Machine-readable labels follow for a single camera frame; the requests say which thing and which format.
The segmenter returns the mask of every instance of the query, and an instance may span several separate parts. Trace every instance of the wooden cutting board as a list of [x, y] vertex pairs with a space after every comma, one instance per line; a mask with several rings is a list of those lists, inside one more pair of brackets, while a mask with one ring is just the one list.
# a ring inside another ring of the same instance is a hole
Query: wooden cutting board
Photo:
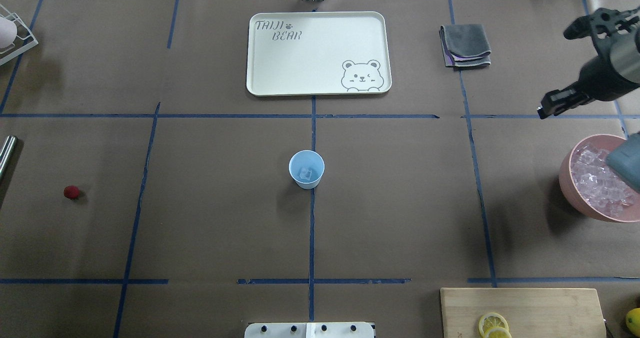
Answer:
[[501, 314], [513, 338], [605, 338], [598, 292], [583, 288], [441, 288], [444, 338], [479, 338], [478, 320]]

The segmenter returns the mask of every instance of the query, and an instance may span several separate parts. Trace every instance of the lemon slice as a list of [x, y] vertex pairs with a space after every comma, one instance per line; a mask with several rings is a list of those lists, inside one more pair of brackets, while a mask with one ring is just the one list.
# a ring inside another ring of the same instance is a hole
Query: lemon slice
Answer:
[[512, 334], [503, 327], [494, 327], [489, 329], [482, 338], [512, 338]]
[[486, 333], [494, 327], [504, 328], [507, 333], [509, 332], [507, 320], [496, 312], [489, 312], [482, 316], [478, 321], [478, 331], [480, 332], [481, 337], [485, 337]]

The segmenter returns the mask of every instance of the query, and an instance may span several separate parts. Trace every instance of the blue tape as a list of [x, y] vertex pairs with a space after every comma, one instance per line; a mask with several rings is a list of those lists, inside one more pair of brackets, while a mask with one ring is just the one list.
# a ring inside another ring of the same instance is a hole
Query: blue tape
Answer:
[[140, 222], [140, 212], [142, 211], [142, 197], [145, 193], [145, 187], [147, 185], [147, 174], [149, 173], [149, 159], [151, 158], [151, 149], [154, 145], [154, 138], [156, 136], [156, 125], [158, 124], [158, 112], [160, 111], [160, 102], [155, 107], [155, 113], [153, 115], [153, 124], [151, 125], [151, 134], [149, 136], [149, 146], [146, 149], [146, 160], [144, 161], [144, 169], [142, 170], [142, 181], [140, 183], [140, 193], [137, 197], [137, 207], [135, 209], [135, 219], [133, 221], [133, 229], [131, 232], [131, 241], [128, 246], [128, 255], [126, 256], [126, 267], [124, 270], [124, 279], [122, 282], [122, 290], [120, 291], [120, 301], [118, 304], [118, 314], [116, 315], [116, 324], [113, 330], [113, 338], [117, 338], [120, 334], [120, 326], [122, 321], [122, 311], [124, 310], [124, 302], [127, 295], [127, 285], [129, 283], [129, 276], [131, 272], [131, 262], [133, 261], [133, 250], [136, 246], [136, 236], [138, 234], [138, 224]]
[[448, 0], [448, 14], [450, 15], [450, 19], [451, 19], [451, 24], [456, 24], [456, 16], [453, 12], [453, 0]]
[[617, 117], [620, 119], [620, 125], [622, 126], [622, 131], [624, 132], [624, 137], [629, 139], [629, 131], [627, 131], [627, 124], [625, 123], [624, 116], [622, 115], [622, 110], [620, 110], [620, 105], [617, 101], [613, 101], [615, 105], [615, 110], [617, 111]]
[[0, 284], [122, 284], [122, 279], [0, 279]]
[[238, 279], [238, 284], [308, 284], [309, 279], [289, 279], [289, 278], [274, 278], [274, 279]]
[[439, 119], [436, 115], [378, 115], [378, 114], [359, 114], [359, 115], [316, 115], [319, 119]]
[[[314, 278], [314, 284], [405, 284], [411, 282], [410, 278]], [[238, 279], [239, 285], [247, 284], [308, 284], [309, 279]]]
[[154, 115], [150, 114], [137, 114], [137, 113], [2, 113], [0, 117], [14, 117], [14, 118], [73, 118], [73, 119], [141, 119], [141, 118], [153, 118]]
[[330, 279], [318, 278], [317, 284], [405, 284], [411, 282], [410, 278], [362, 278], [362, 279]]
[[[123, 279], [51, 279], [16, 278], [0, 279], [0, 284], [122, 284]], [[169, 279], [132, 279], [129, 284], [169, 284]]]
[[[491, 283], [490, 278], [470, 278], [466, 282], [470, 284]], [[638, 283], [637, 277], [530, 277], [530, 278], [498, 278], [498, 283], [578, 283], [578, 282], [630, 282]]]
[[244, 113], [163, 113], [159, 118], [167, 119], [309, 119], [312, 116], [306, 114], [244, 114]]
[[311, 209], [309, 225], [309, 322], [314, 321], [314, 284], [316, 283], [316, 189], [311, 188]]
[[582, 0], [582, 8], [584, 9], [584, 14], [589, 15], [589, 6], [587, 6], [587, 0]]
[[178, 16], [178, 3], [180, 0], [175, 0], [176, 3], [173, 4], [173, 17], [171, 18], [171, 29], [169, 30], [169, 40], [167, 41], [166, 47], [171, 48], [171, 42], [174, 39], [174, 29], [176, 28], [176, 17]]
[[494, 254], [491, 247], [491, 237], [489, 236], [489, 221], [487, 220], [487, 209], [485, 208], [485, 198], [482, 192], [482, 183], [480, 182], [480, 169], [478, 168], [478, 155], [476, 154], [476, 143], [474, 141], [473, 127], [471, 126], [471, 113], [469, 111], [469, 100], [467, 99], [467, 89], [462, 79], [462, 71], [458, 71], [460, 76], [460, 88], [462, 97], [464, 98], [464, 111], [466, 115], [466, 129], [469, 135], [469, 144], [471, 145], [471, 157], [473, 158], [473, 174], [475, 175], [475, 188], [480, 198], [480, 213], [482, 213], [482, 226], [484, 229], [484, 244], [486, 246], [486, 255], [489, 262], [489, 274], [491, 275], [491, 286], [498, 287], [496, 281], [496, 267], [494, 266]]
[[120, 335], [120, 326], [122, 322], [122, 311], [124, 310], [124, 300], [127, 295], [127, 285], [123, 284], [120, 289], [120, 300], [118, 304], [118, 314], [116, 315], [116, 324], [113, 329], [113, 338], [118, 338]]
[[[33, 30], [34, 29], [34, 25], [36, 23], [36, 19], [38, 18], [38, 13], [40, 12], [40, 8], [42, 6], [42, 1], [43, 0], [39, 0], [38, 1], [38, 5], [36, 6], [36, 10], [33, 13], [33, 17], [31, 18], [31, 23], [29, 25], [29, 29]], [[0, 113], [2, 113], [5, 110], [5, 105], [7, 104], [7, 100], [9, 99], [9, 93], [11, 92], [11, 88], [13, 87], [13, 83], [16, 80], [16, 75], [18, 74], [18, 68], [20, 67], [20, 62], [22, 62], [23, 60], [23, 54], [21, 53], [19, 54], [18, 58], [16, 58], [15, 61], [15, 66], [13, 67], [13, 71], [11, 72], [11, 77], [9, 77], [9, 84], [6, 87], [6, 90], [4, 91], [4, 97], [2, 98], [2, 103], [0, 103]]]
[[[538, 115], [464, 115], [471, 119], [540, 119]], [[558, 115], [548, 119], [619, 119], [619, 115]]]

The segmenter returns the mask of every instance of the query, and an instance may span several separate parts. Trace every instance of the bowl of ice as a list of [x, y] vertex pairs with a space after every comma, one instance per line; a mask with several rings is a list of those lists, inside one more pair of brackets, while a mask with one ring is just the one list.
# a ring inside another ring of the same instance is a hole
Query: bowl of ice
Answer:
[[605, 222], [640, 222], [640, 194], [629, 188], [605, 161], [624, 141], [614, 135], [589, 136], [564, 158], [560, 188], [583, 215]]

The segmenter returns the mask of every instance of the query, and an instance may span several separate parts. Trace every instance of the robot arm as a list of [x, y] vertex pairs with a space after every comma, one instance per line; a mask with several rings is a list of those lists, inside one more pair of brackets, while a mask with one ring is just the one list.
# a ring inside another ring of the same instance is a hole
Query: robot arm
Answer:
[[[640, 87], [638, 11], [640, 7], [622, 12], [599, 8], [564, 30], [569, 40], [590, 35], [598, 55], [583, 65], [578, 81], [544, 95], [537, 108], [540, 119], [595, 100], [613, 101]], [[611, 152], [606, 164], [640, 193], [640, 132]]]

